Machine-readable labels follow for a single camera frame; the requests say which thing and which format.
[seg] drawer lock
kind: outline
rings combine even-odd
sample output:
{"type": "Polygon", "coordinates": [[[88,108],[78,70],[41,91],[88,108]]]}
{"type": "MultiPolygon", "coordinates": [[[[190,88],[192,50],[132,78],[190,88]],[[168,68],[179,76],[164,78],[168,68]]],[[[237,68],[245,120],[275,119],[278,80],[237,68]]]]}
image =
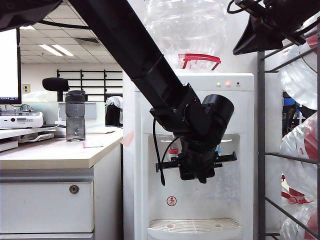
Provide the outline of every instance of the drawer lock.
{"type": "Polygon", "coordinates": [[[79,187],[77,185],[71,185],[69,187],[69,191],[72,194],[77,194],[79,192],[79,187]]]}

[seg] metal rack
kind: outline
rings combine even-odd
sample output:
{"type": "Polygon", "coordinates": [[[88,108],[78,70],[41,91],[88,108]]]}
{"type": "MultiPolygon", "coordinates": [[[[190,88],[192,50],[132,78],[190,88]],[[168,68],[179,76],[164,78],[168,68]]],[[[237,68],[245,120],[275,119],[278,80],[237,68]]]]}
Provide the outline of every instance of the metal rack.
{"type": "MultiPolygon", "coordinates": [[[[318,36],[318,55],[317,55],[317,69],[320,70],[320,25],[318,25],[317,31],[313,31],[310,34],[308,34],[306,37],[310,37],[314,34],[317,34],[318,36]]],[[[294,216],[292,216],[290,213],[288,213],[286,210],[284,210],[281,206],[273,202],[268,196],[266,196],[266,156],[275,156],[280,158],[286,158],[290,159],[292,161],[301,161],[305,163],[315,164],[317,165],[317,209],[320,210],[320,141],[317,141],[317,159],[303,159],[299,157],[292,157],[288,155],[279,154],[277,152],[266,152],[266,107],[265,107],[265,74],[269,73],[277,73],[279,69],[282,67],[302,58],[303,56],[313,52],[316,47],[298,55],[297,57],[294,57],[293,59],[271,69],[271,70],[265,70],[265,59],[281,52],[284,49],[287,49],[288,47],[292,46],[293,43],[285,45],[283,48],[279,50],[275,50],[271,52],[270,54],[265,55],[265,52],[258,52],[257,54],[257,103],[258,103],[258,110],[257,110],[257,117],[258,117],[258,204],[259,204],[259,210],[258,210],[258,234],[259,234],[259,240],[265,240],[266,237],[271,237],[275,240],[279,240],[277,236],[280,234],[278,232],[266,232],[266,203],[271,204],[273,207],[278,209],[280,212],[282,212],[284,215],[286,215],[288,218],[293,220],[296,224],[298,224],[300,227],[302,227],[304,230],[309,232],[313,237],[315,237],[317,240],[320,240],[320,214],[317,215],[317,227],[318,227],[318,234],[314,231],[312,231],[308,226],[303,224],[301,221],[296,219],[294,216]]],[[[320,106],[320,73],[317,74],[317,104],[320,106]]],[[[320,112],[317,112],[317,135],[320,136],[320,112]]]]}
{"type": "Polygon", "coordinates": [[[108,73],[122,73],[122,71],[119,70],[56,70],[56,76],[59,78],[61,76],[61,73],[79,73],[79,78],[65,78],[68,81],[80,81],[80,85],[71,85],[70,88],[80,88],[81,90],[84,90],[84,88],[103,88],[103,93],[88,93],[88,96],[103,96],[104,102],[107,100],[108,94],[107,89],[108,88],[122,88],[122,85],[107,85],[107,81],[122,81],[122,78],[108,78],[108,73]],[[84,73],[102,73],[103,78],[84,78],[84,73]],[[84,85],[84,81],[103,81],[103,85],[84,85]]]}

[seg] drip tray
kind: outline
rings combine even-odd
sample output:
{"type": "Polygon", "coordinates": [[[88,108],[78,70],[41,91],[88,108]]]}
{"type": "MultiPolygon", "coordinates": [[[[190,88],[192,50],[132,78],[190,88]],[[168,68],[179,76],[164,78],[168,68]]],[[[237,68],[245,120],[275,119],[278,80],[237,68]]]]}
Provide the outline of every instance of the drip tray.
{"type": "Polygon", "coordinates": [[[154,220],[149,229],[172,233],[207,233],[239,228],[233,219],[154,220]]]}

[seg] white drawer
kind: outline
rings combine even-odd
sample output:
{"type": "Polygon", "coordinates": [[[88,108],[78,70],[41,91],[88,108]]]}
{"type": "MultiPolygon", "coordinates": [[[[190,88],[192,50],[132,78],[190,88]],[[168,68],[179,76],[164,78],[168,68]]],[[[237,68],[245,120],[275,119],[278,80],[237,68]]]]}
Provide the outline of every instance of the white drawer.
{"type": "Polygon", "coordinates": [[[2,234],[94,229],[93,182],[9,182],[0,184],[0,193],[2,234]],[[76,194],[70,192],[73,185],[76,194]]]}
{"type": "Polygon", "coordinates": [[[92,233],[0,234],[2,240],[95,240],[92,233]]]}

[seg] fluorescent light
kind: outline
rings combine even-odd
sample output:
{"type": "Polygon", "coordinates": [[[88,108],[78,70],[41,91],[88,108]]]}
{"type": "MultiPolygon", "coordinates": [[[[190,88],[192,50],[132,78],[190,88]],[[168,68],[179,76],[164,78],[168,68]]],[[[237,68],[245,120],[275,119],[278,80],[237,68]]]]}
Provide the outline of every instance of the fluorescent light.
{"type": "Polygon", "coordinates": [[[29,25],[29,26],[21,26],[20,29],[23,30],[36,30],[33,26],[29,25]]]}
{"type": "Polygon", "coordinates": [[[58,49],[60,52],[64,53],[67,56],[73,56],[73,54],[71,52],[69,52],[67,49],[63,48],[62,46],[56,44],[56,45],[52,45],[52,47],[58,49]]]}
{"type": "Polygon", "coordinates": [[[59,56],[59,57],[63,56],[60,52],[54,50],[52,47],[50,47],[48,45],[42,44],[42,45],[39,45],[39,46],[42,47],[43,49],[47,50],[48,52],[56,55],[56,56],[59,56]]]}

